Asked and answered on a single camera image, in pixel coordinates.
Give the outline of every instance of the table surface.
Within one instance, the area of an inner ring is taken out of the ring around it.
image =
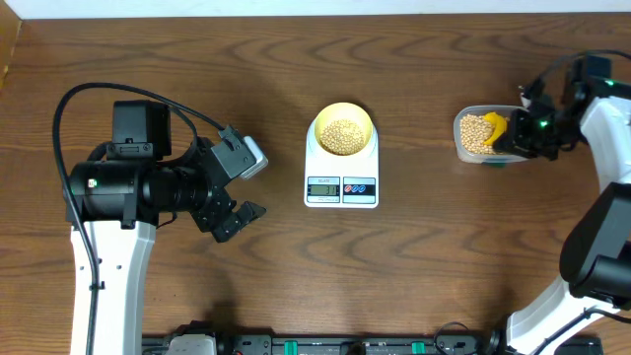
[[[229,186],[268,208],[229,243],[186,214],[158,231],[145,333],[210,319],[277,333],[432,333],[452,320],[490,330],[558,273],[563,241],[598,195],[595,167],[586,147],[553,163],[462,163],[454,117],[518,105],[518,85],[559,55],[631,50],[630,35],[629,15],[26,22],[0,93],[0,353],[70,345],[73,254],[50,128],[72,86],[154,91],[234,125],[269,158]],[[614,72],[631,81],[629,63]],[[137,98],[77,96],[62,123],[66,166],[109,139],[113,101]],[[376,210],[303,203],[307,128],[341,101],[368,107],[380,133]],[[175,120],[173,139],[177,152],[190,139]],[[587,333],[607,354],[631,346],[629,328],[609,320]]]

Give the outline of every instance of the digital kitchen scale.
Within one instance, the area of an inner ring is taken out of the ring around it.
[[[365,132],[359,152],[339,156],[320,145],[319,137],[330,122],[350,119]],[[359,106],[327,106],[307,132],[305,204],[325,208],[375,208],[379,204],[379,138],[368,114]]]

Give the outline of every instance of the plastic container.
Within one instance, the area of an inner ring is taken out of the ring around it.
[[[497,112],[504,117],[510,117],[511,112],[515,109],[524,109],[519,106],[505,106],[505,105],[485,105],[485,106],[469,106],[463,109],[454,120],[454,141],[456,142],[457,156],[466,163],[487,163],[487,164],[504,164],[504,163],[516,163],[526,160],[524,157],[519,157],[510,154],[475,154],[467,151],[462,146],[462,139],[460,138],[460,121],[467,114],[484,115],[488,112]]]

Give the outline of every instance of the yellow bowl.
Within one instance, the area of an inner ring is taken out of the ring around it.
[[[340,119],[351,120],[360,126],[364,136],[364,146],[362,147],[362,149],[364,149],[373,136],[373,122],[368,116],[368,113],[361,107],[349,103],[329,105],[319,112],[314,124],[314,135],[317,144],[327,151],[326,147],[324,147],[320,141],[322,132],[329,124]]]

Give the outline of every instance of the robotic arm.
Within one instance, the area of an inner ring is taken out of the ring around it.
[[[61,112],[75,93],[92,88],[131,91],[162,103],[115,103],[111,142],[97,147],[67,176],[58,137]],[[221,141],[215,145],[198,137],[180,109],[214,124]],[[181,157],[163,161],[172,152],[171,113],[191,128],[193,140]],[[55,156],[67,219],[73,223],[76,295],[70,353],[140,354],[145,275],[156,229],[186,211],[201,232],[210,232],[218,243],[228,241],[265,209],[245,202],[233,211],[237,202],[225,187],[235,178],[251,178],[267,159],[252,138],[231,126],[224,129],[188,107],[123,85],[90,83],[72,89],[54,122]],[[174,217],[159,225],[161,212]]]
[[[586,55],[566,77],[562,110],[541,78],[523,94],[494,148],[554,160],[579,141],[592,147],[601,196],[566,240],[560,275],[532,304],[512,314],[500,354],[551,355],[603,317],[631,309],[631,86],[610,79],[605,58]]]

